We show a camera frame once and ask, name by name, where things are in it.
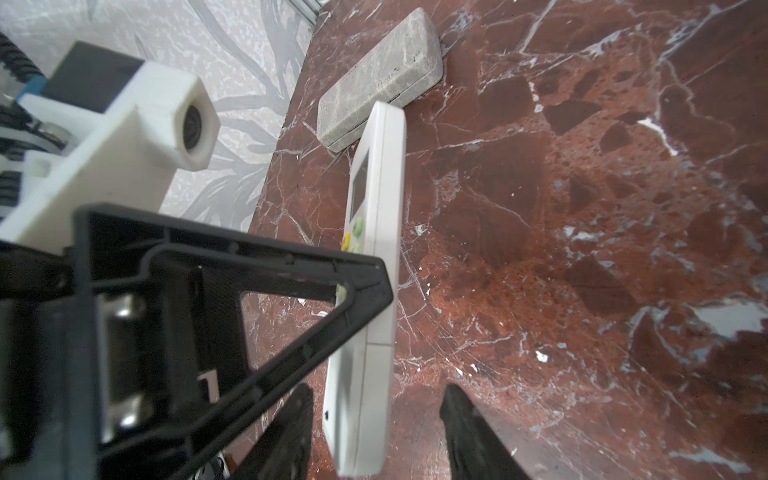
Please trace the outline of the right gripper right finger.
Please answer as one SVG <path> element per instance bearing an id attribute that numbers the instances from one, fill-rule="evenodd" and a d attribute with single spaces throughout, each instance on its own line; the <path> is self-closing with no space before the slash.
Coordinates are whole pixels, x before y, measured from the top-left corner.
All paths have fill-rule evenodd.
<path id="1" fill-rule="evenodd" d="M 452 479 L 530 479 L 459 385 L 446 386 L 440 418 Z"/>

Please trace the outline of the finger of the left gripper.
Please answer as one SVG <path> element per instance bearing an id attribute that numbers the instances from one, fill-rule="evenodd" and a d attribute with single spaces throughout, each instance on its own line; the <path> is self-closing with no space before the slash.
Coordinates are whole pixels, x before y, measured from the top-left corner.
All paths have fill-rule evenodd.
<path id="1" fill-rule="evenodd" d="M 74 232 L 78 297 L 135 293 L 147 304 L 133 356 L 156 412 L 104 448 L 101 479 L 192 478 L 362 327 L 336 303 L 354 270 L 348 253 L 111 204 L 78 209 Z M 249 294 L 331 310 L 255 368 L 242 309 Z"/>

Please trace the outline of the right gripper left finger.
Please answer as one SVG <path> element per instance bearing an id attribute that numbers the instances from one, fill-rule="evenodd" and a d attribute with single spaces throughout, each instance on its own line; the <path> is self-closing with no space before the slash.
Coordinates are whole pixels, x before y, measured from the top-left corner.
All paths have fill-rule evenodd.
<path id="1" fill-rule="evenodd" d="M 313 390 L 301 383 L 231 479 L 307 479 L 313 413 Z"/>

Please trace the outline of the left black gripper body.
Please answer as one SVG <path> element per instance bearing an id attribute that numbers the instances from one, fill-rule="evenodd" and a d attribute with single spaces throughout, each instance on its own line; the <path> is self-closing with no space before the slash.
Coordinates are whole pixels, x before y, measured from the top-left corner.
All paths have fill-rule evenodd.
<path id="1" fill-rule="evenodd" d="M 104 448 L 156 412 L 135 293 L 83 300 L 65 258 L 1 244 L 1 476 L 101 479 Z"/>

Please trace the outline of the white remote control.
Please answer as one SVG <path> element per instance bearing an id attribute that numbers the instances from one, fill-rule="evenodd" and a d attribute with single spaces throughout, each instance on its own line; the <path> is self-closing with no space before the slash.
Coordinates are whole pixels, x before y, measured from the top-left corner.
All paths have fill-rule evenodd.
<path id="1" fill-rule="evenodd" d="M 341 248 L 354 270 L 336 303 L 362 327 L 329 359 L 322 412 L 342 478 L 376 475 L 387 457 L 405 140 L 403 111 L 377 101 L 351 164 Z"/>

